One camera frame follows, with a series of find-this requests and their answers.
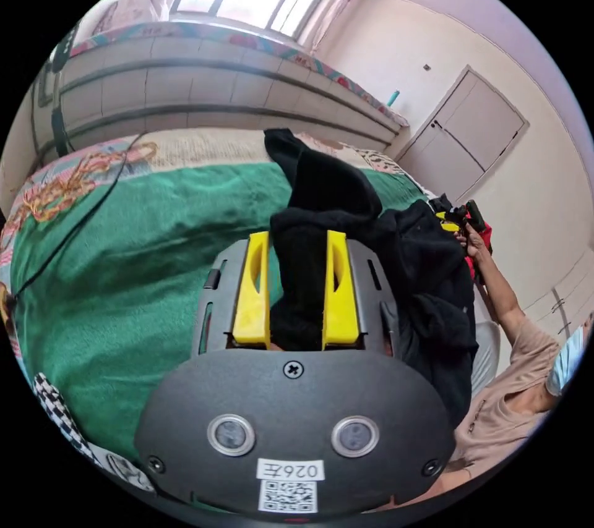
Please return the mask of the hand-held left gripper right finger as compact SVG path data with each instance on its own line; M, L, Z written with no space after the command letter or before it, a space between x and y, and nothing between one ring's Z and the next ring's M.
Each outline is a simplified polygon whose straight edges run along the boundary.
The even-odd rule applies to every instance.
M359 339L355 289L346 234L327 231L323 348L352 348Z

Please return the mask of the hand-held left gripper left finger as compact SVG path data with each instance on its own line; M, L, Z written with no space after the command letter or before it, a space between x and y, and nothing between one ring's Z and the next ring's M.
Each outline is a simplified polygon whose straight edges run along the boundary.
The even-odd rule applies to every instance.
M239 347L270 347L269 233L249 236L239 279L232 336Z

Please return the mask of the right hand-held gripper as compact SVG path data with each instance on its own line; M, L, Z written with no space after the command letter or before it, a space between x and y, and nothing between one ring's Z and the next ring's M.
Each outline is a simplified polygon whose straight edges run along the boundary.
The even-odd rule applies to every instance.
M488 231L486 224L476 202L469 200L459 206L453 206L445 202L445 211L435 213L438 218L445 218L441 222L441 228L448 232L460 232L460 228L469 223L479 235L484 235Z

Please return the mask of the person's right hand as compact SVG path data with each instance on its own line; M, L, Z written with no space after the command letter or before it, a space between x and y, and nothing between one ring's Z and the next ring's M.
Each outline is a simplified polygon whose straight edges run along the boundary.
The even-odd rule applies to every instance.
M469 258L481 260L485 256L490 256L489 249L484 243L483 238L469 223L465 225L464 230L460 228L460 232L454 232L454 237L465 249Z

